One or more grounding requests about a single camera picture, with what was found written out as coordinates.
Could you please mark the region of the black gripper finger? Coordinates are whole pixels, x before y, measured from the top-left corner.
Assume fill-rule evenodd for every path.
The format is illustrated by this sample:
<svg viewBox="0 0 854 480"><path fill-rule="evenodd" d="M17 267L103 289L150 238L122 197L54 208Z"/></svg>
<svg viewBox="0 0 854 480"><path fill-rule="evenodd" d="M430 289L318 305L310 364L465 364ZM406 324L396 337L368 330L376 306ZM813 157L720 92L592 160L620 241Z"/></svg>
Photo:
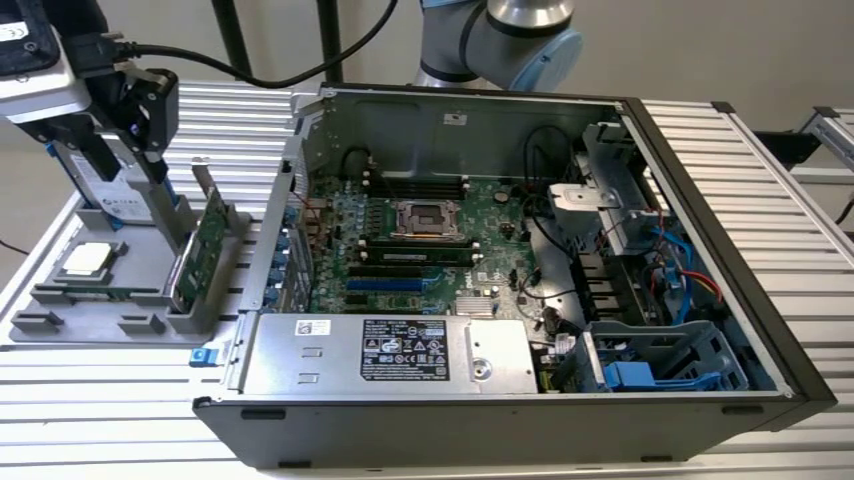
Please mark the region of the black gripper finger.
<svg viewBox="0 0 854 480"><path fill-rule="evenodd" d="M126 100L133 122L131 151L151 183L162 183L169 167L163 154L179 127L179 77L167 69L133 70Z"/></svg>
<svg viewBox="0 0 854 480"><path fill-rule="evenodd" d="M39 142L62 144L87 160L102 181L114 181L119 174L119 161L103 138L95 131L90 115L63 115L21 123L18 127Z"/></svg>

